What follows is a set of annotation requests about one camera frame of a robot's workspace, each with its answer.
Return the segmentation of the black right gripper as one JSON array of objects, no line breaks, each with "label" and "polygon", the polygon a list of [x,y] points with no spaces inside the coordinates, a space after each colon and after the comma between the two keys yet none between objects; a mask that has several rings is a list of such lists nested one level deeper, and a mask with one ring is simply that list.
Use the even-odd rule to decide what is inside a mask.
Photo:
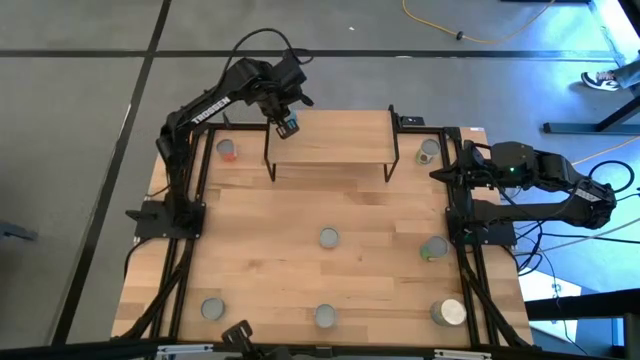
[{"label": "black right gripper", "polygon": [[462,143],[462,170],[459,167],[444,167],[430,172],[430,177],[445,184],[463,184],[470,188],[495,188],[489,164],[478,145],[471,140]]}]

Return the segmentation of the teal label tin can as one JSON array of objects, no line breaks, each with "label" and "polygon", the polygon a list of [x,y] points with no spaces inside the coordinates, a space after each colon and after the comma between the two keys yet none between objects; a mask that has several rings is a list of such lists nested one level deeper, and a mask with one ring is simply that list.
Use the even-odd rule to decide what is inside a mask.
[{"label": "teal label tin can", "polygon": [[416,152],[416,162],[420,165],[430,164],[441,153],[440,143],[435,139],[425,139]]}]

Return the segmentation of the red sauce can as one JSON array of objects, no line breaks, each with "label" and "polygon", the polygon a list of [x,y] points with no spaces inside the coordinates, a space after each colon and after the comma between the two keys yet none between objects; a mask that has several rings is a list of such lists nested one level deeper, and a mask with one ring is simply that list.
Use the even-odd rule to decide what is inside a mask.
[{"label": "red sauce can", "polygon": [[237,159],[237,148],[231,139],[218,141],[216,151],[224,162],[234,162]]}]

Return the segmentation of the green label tin can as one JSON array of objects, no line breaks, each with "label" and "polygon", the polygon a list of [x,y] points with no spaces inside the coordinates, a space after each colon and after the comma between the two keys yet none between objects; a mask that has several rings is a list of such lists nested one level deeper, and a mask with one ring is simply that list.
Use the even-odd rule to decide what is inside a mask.
[{"label": "green label tin can", "polygon": [[449,241],[442,236],[432,236],[420,247],[420,257],[425,261],[435,261],[448,255]]}]

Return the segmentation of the small grey tin can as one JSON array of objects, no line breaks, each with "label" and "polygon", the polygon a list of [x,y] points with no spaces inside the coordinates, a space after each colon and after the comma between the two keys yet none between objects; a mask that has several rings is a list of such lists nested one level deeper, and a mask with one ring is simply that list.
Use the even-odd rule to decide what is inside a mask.
[{"label": "small grey tin can", "polygon": [[333,227],[325,227],[320,231],[319,244],[326,249],[335,248],[340,243],[340,234]]}]

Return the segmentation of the blue yellow cherries can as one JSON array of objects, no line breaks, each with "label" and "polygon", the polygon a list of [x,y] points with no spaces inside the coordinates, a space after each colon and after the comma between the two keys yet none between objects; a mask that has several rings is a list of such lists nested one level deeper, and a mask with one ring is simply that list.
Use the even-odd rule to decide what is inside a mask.
[{"label": "blue yellow cherries can", "polygon": [[436,301],[431,305],[433,321],[440,326],[459,326],[466,321],[465,306],[456,299]]}]

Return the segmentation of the orange patterned short can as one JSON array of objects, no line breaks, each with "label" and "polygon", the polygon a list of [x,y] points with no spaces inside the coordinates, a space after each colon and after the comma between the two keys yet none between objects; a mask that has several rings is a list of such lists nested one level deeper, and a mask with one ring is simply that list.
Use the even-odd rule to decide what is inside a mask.
[{"label": "orange patterned short can", "polygon": [[328,329],[336,324],[337,313],[333,306],[320,304],[314,311],[315,325],[322,329]]}]

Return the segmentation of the white red label can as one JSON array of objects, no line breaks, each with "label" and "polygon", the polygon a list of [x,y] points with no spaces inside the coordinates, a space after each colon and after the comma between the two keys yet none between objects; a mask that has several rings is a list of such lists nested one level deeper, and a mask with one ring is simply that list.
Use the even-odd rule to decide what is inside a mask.
[{"label": "white red label can", "polygon": [[218,321],[225,313],[225,303],[222,299],[211,297],[201,304],[201,315],[208,320]]}]

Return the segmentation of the black desk leg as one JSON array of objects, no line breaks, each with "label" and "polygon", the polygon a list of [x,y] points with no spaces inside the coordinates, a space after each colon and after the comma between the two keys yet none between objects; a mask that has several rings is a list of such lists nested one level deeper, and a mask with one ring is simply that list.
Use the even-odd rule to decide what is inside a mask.
[{"label": "black desk leg", "polygon": [[640,96],[635,97],[614,113],[597,123],[544,123],[542,131],[547,134],[565,135],[620,135],[640,136],[640,123],[627,121],[640,115]]}]

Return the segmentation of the person's shoe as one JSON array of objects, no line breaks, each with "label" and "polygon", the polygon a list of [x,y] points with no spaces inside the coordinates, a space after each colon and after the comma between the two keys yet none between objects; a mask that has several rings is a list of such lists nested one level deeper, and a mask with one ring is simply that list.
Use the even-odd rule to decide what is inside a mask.
[{"label": "person's shoe", "polygon": [[612,71],[583,72],[581,81],[587,87],[595,90],[614,92],[621,88]]}]

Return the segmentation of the person's leg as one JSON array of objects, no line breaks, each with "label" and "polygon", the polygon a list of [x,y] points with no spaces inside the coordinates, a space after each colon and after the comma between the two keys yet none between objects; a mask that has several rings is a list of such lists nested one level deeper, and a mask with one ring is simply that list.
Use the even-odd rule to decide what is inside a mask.
[{"label": "person's leg", "polygon": [[631,89],[640,85],[640,50],[637,57],[630,63],[611,71],[619,89]]}]

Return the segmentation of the grey furniture foot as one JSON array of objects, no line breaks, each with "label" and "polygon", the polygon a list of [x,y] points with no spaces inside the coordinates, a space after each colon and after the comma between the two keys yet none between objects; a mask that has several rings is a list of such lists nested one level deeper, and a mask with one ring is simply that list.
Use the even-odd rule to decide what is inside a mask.
[{"label": "grey furniture foot", "polygon": [[35,241],[38,237],[38,233],[30,231],[19,225],[0,221],[0,240],[8,237],[16,237],[23,240]]}]

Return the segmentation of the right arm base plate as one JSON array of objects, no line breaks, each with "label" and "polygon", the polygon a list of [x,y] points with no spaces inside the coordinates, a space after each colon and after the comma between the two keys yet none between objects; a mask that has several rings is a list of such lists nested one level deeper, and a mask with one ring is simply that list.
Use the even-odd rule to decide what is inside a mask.
[{"label": "right arm base plate", "polygon": [[516,243],[512,223],[477,225],[465,222],[453,208],[445,210],[449,240],[454,245],[499,245],[511,246]]}]

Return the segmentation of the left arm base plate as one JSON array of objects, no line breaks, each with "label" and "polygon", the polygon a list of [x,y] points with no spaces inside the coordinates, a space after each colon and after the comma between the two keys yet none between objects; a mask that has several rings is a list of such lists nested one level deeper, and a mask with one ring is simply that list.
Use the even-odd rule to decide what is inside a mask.
[{"label": "left arm base plate", "polygon": [[136,237],[196,239],[202,234],[206,204],[186,202],[171,205],[165,201],[144,201],[140,210],[126,210],[136,222]]}]

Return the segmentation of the black frame crossbeam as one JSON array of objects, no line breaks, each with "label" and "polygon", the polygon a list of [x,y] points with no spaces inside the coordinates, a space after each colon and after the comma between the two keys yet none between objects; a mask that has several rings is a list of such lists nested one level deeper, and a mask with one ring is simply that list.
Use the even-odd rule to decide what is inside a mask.
[{"label": "black frame crossbeam", "polygon": [[[238,353],[242,356],[239,351],[223,342],[177,343],[173,338],[137,340],[115,338],[100,342],[3,349],[0,350],[0,360],[131,360],[135,358],[155,357],[159,345],[173,344],[213,344],[214,350],[211,353]],[[452,349],[491,353],[493,360],[640,360],[640,348],[626,349],[624,355],[621,358],[617,358],[551,352],[545,351],[537,346],[507,347],[477,345],[470,348],[447,348],[445,346],[397,347],[273,344],[254,344],[254,346],[264,353],[270,353],[274,350],[285,350],[291,357],[294,355],[309,355],[319,358],[339,356],[389,356],[435,359],[435,349]]]}]

